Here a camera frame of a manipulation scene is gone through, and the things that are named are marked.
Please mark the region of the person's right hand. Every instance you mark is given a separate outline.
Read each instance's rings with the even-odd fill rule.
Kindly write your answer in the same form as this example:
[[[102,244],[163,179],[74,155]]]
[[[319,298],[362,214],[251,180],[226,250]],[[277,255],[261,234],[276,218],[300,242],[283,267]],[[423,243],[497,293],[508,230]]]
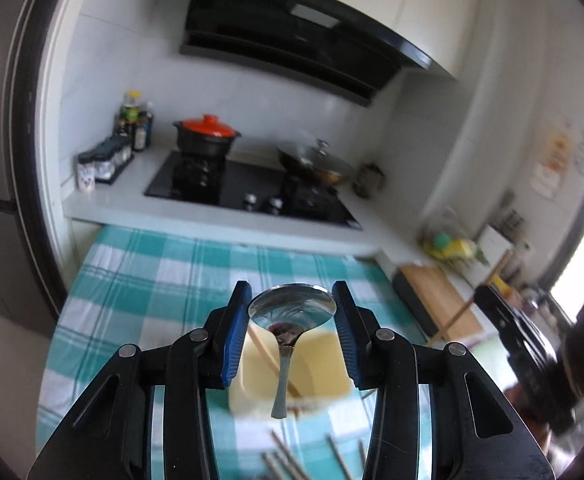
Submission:
[[[548,454],[551,441],[551,431],[548,422],[537,416],[530,400],[520,384],[515,384],[504,391],[505,397],[518,412],[527,429],[537,441],[545,455]]]

